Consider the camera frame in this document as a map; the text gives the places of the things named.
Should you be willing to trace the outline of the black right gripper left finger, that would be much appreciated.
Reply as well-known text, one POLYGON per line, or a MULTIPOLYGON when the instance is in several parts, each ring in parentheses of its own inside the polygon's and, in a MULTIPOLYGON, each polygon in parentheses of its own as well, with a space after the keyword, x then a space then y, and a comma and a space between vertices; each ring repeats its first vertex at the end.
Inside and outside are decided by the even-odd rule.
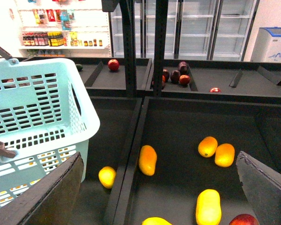
POLYGON ((81 186, 79 152, 0 209, 0 225, 67 225, 81 186))

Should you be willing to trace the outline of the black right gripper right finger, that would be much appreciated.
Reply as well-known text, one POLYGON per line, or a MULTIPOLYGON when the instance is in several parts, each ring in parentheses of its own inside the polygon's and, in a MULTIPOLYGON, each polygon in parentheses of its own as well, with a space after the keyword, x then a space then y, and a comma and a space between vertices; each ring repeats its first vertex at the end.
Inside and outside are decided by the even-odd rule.
POLYGON ((244 194, 261 225, 281 225, 281 174, 244 151, 236 159, 244 194))

